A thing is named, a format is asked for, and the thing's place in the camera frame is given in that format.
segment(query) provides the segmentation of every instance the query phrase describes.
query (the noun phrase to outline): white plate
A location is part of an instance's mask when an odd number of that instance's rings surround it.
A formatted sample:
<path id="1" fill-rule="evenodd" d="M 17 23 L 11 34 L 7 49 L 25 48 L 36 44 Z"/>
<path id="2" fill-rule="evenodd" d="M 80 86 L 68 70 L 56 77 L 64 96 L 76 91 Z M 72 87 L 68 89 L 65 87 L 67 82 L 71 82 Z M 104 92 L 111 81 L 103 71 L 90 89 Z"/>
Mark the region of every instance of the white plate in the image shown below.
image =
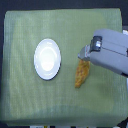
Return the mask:
<path id="1" fill-rule="evenodd" d="M 61 55 L 58 45 L 51 39 L 42 40 L 34 54 L 34 65 L 37 74 L 45 80 L 52 79 L 58 72 Z"/>

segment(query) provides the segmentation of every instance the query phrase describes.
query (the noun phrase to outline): orange object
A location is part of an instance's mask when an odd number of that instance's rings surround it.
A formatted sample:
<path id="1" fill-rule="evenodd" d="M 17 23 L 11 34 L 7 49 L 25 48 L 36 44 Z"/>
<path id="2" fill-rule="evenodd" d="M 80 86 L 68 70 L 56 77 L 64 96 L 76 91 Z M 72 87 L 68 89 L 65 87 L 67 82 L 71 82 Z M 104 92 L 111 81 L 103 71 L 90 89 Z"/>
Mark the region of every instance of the orange object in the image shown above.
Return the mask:
<path id="1" fill-rule="evenodd" d="M 79 88 L 89 74 L 90 61 L 80 60 L 76 69 L 75 87 Z"/>

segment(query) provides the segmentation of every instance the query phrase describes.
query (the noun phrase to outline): green tablecloth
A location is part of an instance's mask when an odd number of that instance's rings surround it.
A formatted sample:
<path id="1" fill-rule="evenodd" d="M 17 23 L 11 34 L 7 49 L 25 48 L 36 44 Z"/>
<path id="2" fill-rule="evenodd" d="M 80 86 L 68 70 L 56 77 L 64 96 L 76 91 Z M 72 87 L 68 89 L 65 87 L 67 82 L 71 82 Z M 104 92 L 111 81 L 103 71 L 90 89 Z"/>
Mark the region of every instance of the green tablecloth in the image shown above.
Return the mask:
<path id="1" fill-rule="evenodd" d="M 128 116 L 126 79 L 91 64 L 74 88 L 77 54 L 101 28 L 122 31 L 118 9 L 9 11 L 4 22 L 1 120 L 9 125 L 114 126 Z M 61 51 L 57 76 L 42 80 L 34 52 L 45 39 Z"/>

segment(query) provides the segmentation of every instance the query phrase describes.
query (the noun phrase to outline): dark background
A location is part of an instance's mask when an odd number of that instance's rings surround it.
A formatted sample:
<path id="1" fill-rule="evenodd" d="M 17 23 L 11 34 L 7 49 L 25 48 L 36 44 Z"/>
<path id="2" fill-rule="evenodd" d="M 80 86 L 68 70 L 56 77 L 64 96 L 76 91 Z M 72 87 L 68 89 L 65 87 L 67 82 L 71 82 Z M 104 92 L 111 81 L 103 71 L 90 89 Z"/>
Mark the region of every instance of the dark background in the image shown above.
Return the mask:
<path id="1" fill-rule="evenodd" d="M 124 28 L 128 26 L 128 0 L 0 0 L 0 79 L 4 43 L 4 16 L 7 11 L 89 8 L 120 8 L 122 24 Z M 123 121 L 119 126 L 125 128 L 126 122 Z M 5 124 L 0 124 L 0 128 L 6 127 Z"/>

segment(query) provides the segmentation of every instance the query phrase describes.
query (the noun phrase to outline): crumpled orange object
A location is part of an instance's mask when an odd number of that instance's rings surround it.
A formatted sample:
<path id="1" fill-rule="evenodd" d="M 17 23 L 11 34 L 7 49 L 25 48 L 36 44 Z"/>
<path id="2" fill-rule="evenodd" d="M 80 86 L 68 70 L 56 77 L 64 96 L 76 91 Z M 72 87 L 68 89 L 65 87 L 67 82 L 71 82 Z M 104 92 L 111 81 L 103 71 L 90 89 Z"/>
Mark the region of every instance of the crumpled orange object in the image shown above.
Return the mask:
<path id="1" fill-rule="evenodd" d="M 80 60 L 76 69 L 75 87 L 79 88 L 89 74 L 90 61 Z"/>

